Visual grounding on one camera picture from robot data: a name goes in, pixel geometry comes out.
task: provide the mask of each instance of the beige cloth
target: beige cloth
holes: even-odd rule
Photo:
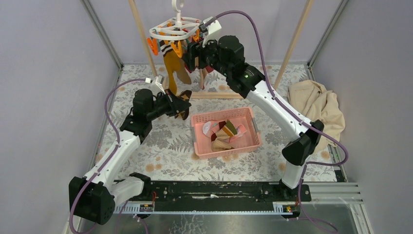
[[[321,120],[324,123],[323,132],[340,140],[345,122],[344,115],[338,108],[337,95],[333,91],[327,91],[324,85],[312,80],[292,84],[288,89],[288,100],[297,111],[311,121]],[[323,150],[328,144],[335,145],[322,136],[314,153]]]

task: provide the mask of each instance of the plastic basket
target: plastic basket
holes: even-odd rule
[[[204,135],[202,126],[208,121],[224,121],[228,119],[231,120],[235,127],[240,124],[244,125],[247,132],[230,143],[234,149],[213,152],[211,150],[211,138]],[[249,107],[193,115],[191,117],[191,125],[195,153],[200,159],[252,152],[262,145],[254,113]]]

